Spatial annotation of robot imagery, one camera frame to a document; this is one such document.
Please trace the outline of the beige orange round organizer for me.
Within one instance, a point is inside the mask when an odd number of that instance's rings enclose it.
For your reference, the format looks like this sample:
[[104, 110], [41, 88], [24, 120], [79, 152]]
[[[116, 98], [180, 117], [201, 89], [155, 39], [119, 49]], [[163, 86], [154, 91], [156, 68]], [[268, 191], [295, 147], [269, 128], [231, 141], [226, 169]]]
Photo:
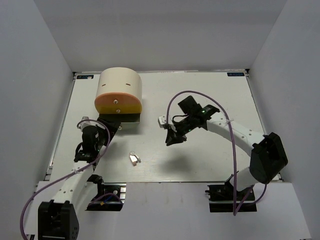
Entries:
[[120, 124], [121, 130], [136, 128], [142, 114], [142, 79], [126, 67], [111, 67], [101, 72], [94, 106], [106, 122]]

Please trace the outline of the pink silver binder clip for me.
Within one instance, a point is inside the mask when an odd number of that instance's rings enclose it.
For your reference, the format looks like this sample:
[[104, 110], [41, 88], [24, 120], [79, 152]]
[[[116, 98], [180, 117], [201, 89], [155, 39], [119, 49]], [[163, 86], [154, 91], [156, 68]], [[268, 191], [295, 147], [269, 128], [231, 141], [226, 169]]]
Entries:
[[129, 153], [129, 159], [133, 166], [136, 166], [138, 163], [142, 162], [140, 157], [134, 151]]

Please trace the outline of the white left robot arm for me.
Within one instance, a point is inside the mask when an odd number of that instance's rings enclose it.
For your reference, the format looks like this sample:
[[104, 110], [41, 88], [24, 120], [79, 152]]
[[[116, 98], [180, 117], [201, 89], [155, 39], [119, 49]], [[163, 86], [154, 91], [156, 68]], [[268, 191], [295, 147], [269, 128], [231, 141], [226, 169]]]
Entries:
[[50, 201], [43, 201], [37, 211], [37, 238], [39, 240], [75, 240], [80, 231], [78, 214], [91, 199], [105, 196], [103, 178], [95, 169], [100, 158], [118, 131], [119, 121], [96, 120], [84, 116], [76, 127], [82, 141], [76, 147], [70, 173], [55, 180], [62, 186]]

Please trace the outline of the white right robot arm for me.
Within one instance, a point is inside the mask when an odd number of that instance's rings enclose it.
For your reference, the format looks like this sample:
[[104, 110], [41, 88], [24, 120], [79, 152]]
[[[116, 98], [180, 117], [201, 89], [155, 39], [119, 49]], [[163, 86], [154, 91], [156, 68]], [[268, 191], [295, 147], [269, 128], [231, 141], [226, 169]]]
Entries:
[[233, 174], [226, 182], [226, 195], [236, 200], [244, 190], [261, 183], [269, 184], [288, 164], [288, 158], [279, 135], [263, 134], [242, 126], [230, 119], [213, 105], [202, 107], [192, 96], [178, 103], [183, 119], [175, 121], [168, 114], [158, 118], [161, 128], [167, 130], [167, 146], [187, 140], [187, 134], [196, 128], [217, 134], [250, 157], [249, 165]]

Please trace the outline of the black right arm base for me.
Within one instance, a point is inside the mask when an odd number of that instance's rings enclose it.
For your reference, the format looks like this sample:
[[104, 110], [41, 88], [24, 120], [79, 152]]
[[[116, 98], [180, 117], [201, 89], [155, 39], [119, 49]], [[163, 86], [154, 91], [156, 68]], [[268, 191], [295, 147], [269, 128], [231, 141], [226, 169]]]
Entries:
[[[227, 182], [215, 183], [207, 186], [205, 194], [208, 196], [209, 211], [211, 213], [232, 213], [234, 210], [234, 191], [230, 183], [230, 178]], [[247, 187], [236, 193], [236, 208], [246, 197], [238, 212], [256, 212], [255, 193], [253, 186]]]

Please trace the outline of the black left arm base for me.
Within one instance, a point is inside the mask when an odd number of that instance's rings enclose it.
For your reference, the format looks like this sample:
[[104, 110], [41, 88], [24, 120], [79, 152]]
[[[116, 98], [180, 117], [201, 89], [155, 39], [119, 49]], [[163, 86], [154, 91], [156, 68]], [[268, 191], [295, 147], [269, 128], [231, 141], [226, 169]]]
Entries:
[[120, 212], [126, 198], [126, 183], [102, 183], [86, 210], [91, 212]]

